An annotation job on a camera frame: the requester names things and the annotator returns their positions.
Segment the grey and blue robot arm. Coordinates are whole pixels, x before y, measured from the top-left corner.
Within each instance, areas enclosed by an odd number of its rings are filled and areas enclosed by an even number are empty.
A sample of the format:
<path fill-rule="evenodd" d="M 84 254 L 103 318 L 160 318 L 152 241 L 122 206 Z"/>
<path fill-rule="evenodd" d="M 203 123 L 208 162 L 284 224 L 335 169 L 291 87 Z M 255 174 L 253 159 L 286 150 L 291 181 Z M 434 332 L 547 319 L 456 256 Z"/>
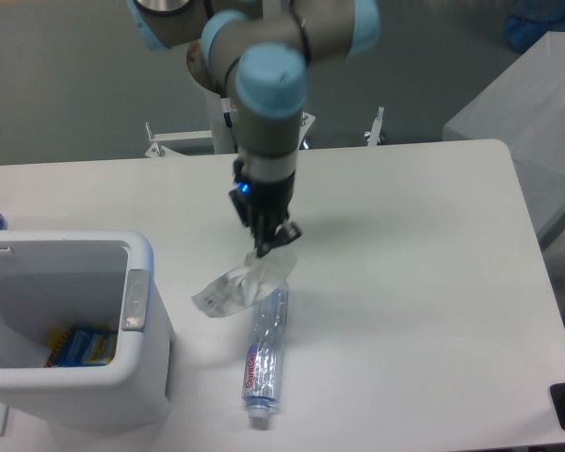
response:
<path fill-rule="evenodd" d="M 374 46 L 374 1 L 291 1 L 265 13 L 263 1 L 131 1 L 153 49 L 199 41 L 204 65 L 237 111 L 236 187 L 229 196 L 258 257 L 301 235 L 288 212 L 297 167 L 309 67 Z"/>

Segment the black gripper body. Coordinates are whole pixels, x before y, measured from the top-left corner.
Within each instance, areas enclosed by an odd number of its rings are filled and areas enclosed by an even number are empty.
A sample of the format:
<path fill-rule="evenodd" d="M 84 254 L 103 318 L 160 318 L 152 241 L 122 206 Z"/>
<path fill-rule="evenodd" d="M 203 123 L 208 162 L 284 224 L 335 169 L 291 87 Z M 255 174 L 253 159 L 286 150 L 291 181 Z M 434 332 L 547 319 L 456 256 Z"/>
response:
<path fill-rule="evenodd" d="M 235 187 L 229 192 L 241 223 L 250 229 L 256 240 L 260 218 L 265 224 L 280 225 L 290 219 L 288 206 L 292 200 L 296 173 L 278 181 L 259 181 L 249 175 L 247 163 L 237 157 L 233 162 Z"/>

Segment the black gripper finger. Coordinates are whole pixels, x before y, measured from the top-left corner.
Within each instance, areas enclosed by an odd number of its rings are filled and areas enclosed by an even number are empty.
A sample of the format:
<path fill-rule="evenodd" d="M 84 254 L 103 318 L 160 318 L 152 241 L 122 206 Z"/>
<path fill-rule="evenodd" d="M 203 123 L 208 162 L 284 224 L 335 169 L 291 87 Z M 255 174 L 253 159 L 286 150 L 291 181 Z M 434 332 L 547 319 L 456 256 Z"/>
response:
<path fill-rule="evenodd" d="M 285 219 L 280 225 L 265 224 L 260 218 L 256 233 L 256 255 L 264 257 L 272 250 L 290 245 L 302 236 L 295 221 Z"/>

